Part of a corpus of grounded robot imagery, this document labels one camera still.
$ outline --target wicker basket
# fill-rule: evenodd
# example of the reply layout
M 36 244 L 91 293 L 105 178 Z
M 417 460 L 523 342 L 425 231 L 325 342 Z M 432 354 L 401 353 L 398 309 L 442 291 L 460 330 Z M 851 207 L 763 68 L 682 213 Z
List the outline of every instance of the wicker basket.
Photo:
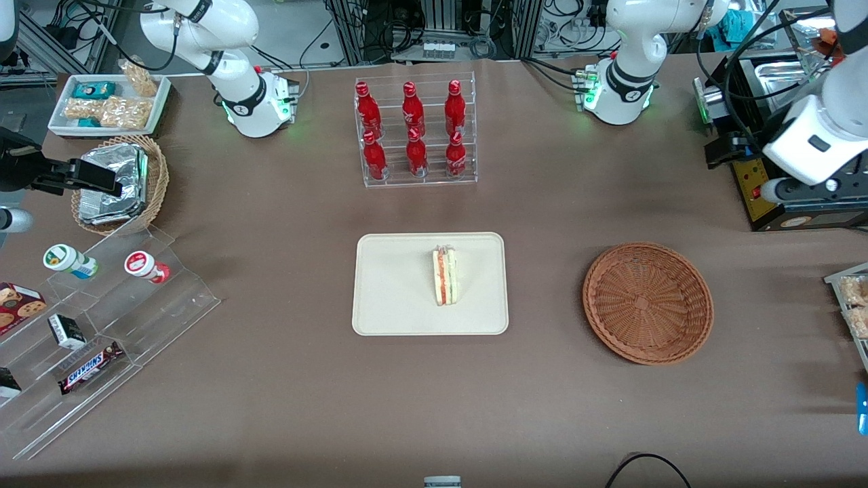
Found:
M 708 339 L 714 320 L 699 271 L 653 242 L 629 242 L 601 254 L 585 277 L 582 302 L 603 343 L 643 365 L 689 358 Z
M 120 135 L 103 142 L 99 147 L 104 148 L 106 146 L 113 146 L 124 142 L 138 144 L 145 149 L 145 152 L 148 154 L 147 206 L 145 207 L 145 210 L 134 219 L 135 221 L 140 222 L 144 227 L 147 227 L 148 224 L 154 221 L 157 214 L 160 212 L 163 198 L 166 196 L 166 188 L 168 187 L 168 167 L 166 166 L 166 157 L 163 156 L 162 151 L 160 151 L 160 146 L 157 146 L 156 142 L 146 135 Z M 81 200 L 82 192 L 78 190 L 72 192 L 72 218 L 76 220 L 76 223 L 78 223 L 81 228 L 96 234 L 109 235 L 118 227 L 127 223 L 126 221 L 112 222 L 98 226 L 86 224 L 78 218 L 78 205 Z

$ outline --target red bottle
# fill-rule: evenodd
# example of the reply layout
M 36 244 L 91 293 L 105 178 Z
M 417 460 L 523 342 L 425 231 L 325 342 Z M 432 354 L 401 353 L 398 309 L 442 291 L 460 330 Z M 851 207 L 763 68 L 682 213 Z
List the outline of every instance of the red bottle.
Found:
M 467 166 L 467 150 L 461 140 L 461 133 L 456 132 L 450 137 L 449 147 L 446 148 L 446 175 L 450 178 L 460 178 Z
M 461 82 L 449 82 L 449 97 L 446 98 L 446 134 L 452 137 L 456 132 L 464 133 L 464 97 L 461 96 Z
M 356 95 L 358 95 L 358 113 L 362 116 L 362 127 L 372 131 L 377 139 L 383 137 L 383 117 L 379 114 L 377 101 L 371 96 L 368 83 L 356 83 Z
M 413 128 L 407 132 L 407 159 L 410 161 L 410 172 L 417 178 L 423 178 L 428 174 L 428 149 L 422 142 L 419 129 Z
M 368 173 L 374 180 L 385 180 L 389 177 L 389 167 L 385 164 L 385 152 L 383 146 L 377 142 L 374 131 L 366 130 L 363 135 L 365 140 L 365 162 L 368 165 Z
M 416 95 L 416 84 L 414 82 L 404 83 L 404 105 L 401 106 L 404 111 L 404 122 L 407 124 L 407 130 L 418 129 L 419 136 L 425 137 L 425 115 L 422 110 L 422 101 Z

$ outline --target white plastic tray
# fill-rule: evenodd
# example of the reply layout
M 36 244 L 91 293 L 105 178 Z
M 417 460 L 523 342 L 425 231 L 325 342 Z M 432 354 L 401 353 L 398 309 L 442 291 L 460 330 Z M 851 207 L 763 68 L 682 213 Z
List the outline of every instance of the white plastic tray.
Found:
M 86 82 L 114 82 L 115 95 L 139 97 L 133 85 L 125 75 L 72 75 L 63 86 L 63 92 L 55 105 L 54 113 L 49 120 L 49 130 L 62 137 L 114 137 L 116 135 L 148 135 L 153 134 L 160 121 L 160 114 L 166 104 L 169 89 L 172 83 L 168 76 L 151 75 L 157 83 L 157 94 L 154 96 L 154 108 L 148 117 L 148 123 L 142 130 L 119 129 L 117 127 L 78 127 L 77 120 L 70 120 L 63 116 L 66 101 L 72 96 L 73 90 L 78 83 Z
M 455 305 L 437 306 L 431 251 L 438 245 L 457 253 Z M 358 240 L 352 328 L 359 335 L 494 335 L 509 324 L 500 235 L 368 234 Z

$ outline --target foil-wrapped food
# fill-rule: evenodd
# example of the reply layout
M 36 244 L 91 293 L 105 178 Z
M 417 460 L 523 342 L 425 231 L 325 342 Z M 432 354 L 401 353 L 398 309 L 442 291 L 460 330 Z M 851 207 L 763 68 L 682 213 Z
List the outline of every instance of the foil-wrapped food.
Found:
M 87 162 L 111 169 L 121 186 L 121 196 L 82 190 L 79 219 L 89 225 L 128 221 L 147 206 L 148 154 L 138 144 L 121 143 L 96 148 L 82 156 Z

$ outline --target brown tablecloth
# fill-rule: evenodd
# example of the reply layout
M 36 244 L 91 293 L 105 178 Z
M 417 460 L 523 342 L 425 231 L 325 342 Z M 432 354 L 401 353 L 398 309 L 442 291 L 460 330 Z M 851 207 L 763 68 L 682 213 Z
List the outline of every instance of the brown tablecloth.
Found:
M 354 78 L 467 69 L 479 183 L 365 189 Z M 728 170 L 705 167 L 698 73 L 672 56 L 640 120 L 610 127 L 521 63 L 314 72 L 298 122 L 261 140 L 227 123 L 207 79 L 175 78 L 156 225 L 225 302 L 36 459 L 0 461 L 0 485 L 403 488 L 458 474 L 467 488 L 603 486 L 637 451 L 697 486 L 864 484 L 863 369 L 822 277 L 868 260 L 868 241 L 750 233 Z M 94 146 L 50 135 L 44 151 Z M 6 279 L 38 283 L 50 244 L 97 240 L 69 197 L 23 207 L 36 228 L 8 239 Z M 505 239 L 506 333 L 356 335 L 358 238 L 457 231 Z M 660 242 L 704 274 L 716 321 L 688 361 L 636 366 L 591 332 L 582 278 L 624 241 Z M 678 482 L 637 464 L 620 485 Z

